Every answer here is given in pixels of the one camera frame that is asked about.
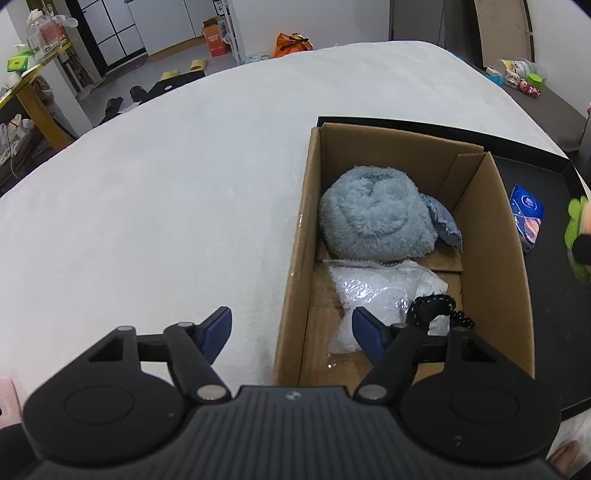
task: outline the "slipper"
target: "slipper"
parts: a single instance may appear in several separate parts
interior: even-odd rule
[[[160,77],[160,81],[162,82],[162,80],[171,79],[172,77],[176,77],[177,75],[178,75],[178,70],[172,70],[170,72],[164,72],[162,74],[162,76]]]
[[[193,60],[191,62],[191,66],[189,67],[189,71],[190,72],[200,72],[202,70],[205,70],[206,66],[207,66],[206,59]]]

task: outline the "bubble wrap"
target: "bubble wrap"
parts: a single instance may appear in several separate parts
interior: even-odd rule
[[[447,293],[447,283],[412,260],[387,267],[375,262],[325,260],[345,314],[329,342],[329,354],[360,350],[353,336],[353,310],[365,307],[385,325],[405,323],[410,304],[417,297]],[[440,315],[429,335],[447,335],[449,317]]]

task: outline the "green plush toy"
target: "green plush toy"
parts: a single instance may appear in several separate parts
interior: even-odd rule
[[[569,202],[570,221],[564,233],[570,266],[575,276],[589,282],[591,266],[591,203],[587,197]]]

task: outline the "white bed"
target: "white bed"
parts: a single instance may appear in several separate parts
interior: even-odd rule
[[[563,155],[502,89],[426,43],[292,54],[171,91],[0,199],[0,375],[21,401],[117,325],[161,332],[220,305],[234,324],[216,370],[233,390],[269,383],[319,115],[450,125]]]

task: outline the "gray floor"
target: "gray floor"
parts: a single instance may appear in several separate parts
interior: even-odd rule
[[[188,72],[191,62],[196,59],[207,59],[205,75],[211,75],[236,66],[232,53],[212,58],[207,44],[196,45],[170,57],[146,62],[135,70],[92,91],[80,101],[80,106],[88,115],[92,125],[96,127],[105,116],[105,106],[109,98],[123,97],[121,109],[126,108],[132,103],[129,95],[131,87],[139,85],[149,91],[154,83],[160,80],[160,76],[164,72],[170,70],[178,70],[180,73]]]

